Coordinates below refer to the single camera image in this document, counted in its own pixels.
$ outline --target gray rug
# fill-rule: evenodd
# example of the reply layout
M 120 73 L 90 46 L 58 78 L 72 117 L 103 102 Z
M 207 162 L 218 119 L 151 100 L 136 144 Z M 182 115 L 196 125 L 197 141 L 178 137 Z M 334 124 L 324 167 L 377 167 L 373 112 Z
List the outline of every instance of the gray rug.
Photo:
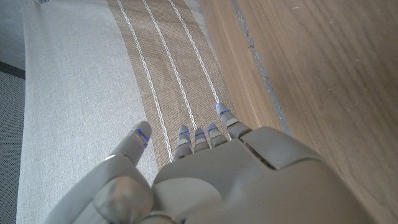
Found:
M 25 80 L 14 75 L 0 72 L 0 223 L 15 223 L 17 213 Z

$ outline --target wooden surface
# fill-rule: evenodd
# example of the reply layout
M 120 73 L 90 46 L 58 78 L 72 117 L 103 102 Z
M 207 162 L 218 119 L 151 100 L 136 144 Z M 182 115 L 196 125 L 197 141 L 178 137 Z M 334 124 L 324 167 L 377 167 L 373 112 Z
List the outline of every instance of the wooden surface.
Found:
M 398 2 L 238 5 L 293 136 L 325 158 L 377 221 L 398 223 Z M 232 37 L 244 38 L 243 31 L 235 28 L 230 1 L 201 1 L 201 7 L 233 92 L 243 74 L 225 67 L 241 63 L 229 48 L 246 44 Z M 248 120 L 247 103 L 272 106 L 263 94 L 253 96 L 233 98 Z
M 242 28 L 234 15 L 234 9 L 223 8 L 222 4 L 203 1 L 201 7 L 206 21 L 211 21 L 209 32 L 219 38 L 212 38 L 225 82 L 234 102 L 238 119 L 251 128 L 267 125 L 281 130 L 271 99 L 258 74 L 257 65 L 246 45 Z M 225 12 L 224 19 L 218 13 Z

